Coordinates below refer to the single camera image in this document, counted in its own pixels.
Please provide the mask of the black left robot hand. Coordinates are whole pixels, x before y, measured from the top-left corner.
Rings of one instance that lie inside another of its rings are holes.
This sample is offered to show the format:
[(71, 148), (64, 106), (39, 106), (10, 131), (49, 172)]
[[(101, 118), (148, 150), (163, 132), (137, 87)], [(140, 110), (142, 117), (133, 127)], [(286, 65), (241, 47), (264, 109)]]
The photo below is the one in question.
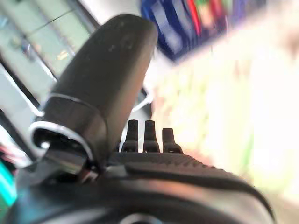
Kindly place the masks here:
[(274, 224), (244, 179), (183, 153), (165, 128), (129, 120), (157, 43), (149, 20), (121, 14), (66, 67), (29, 126), (44, 155), (17, 171), (6, 224)]

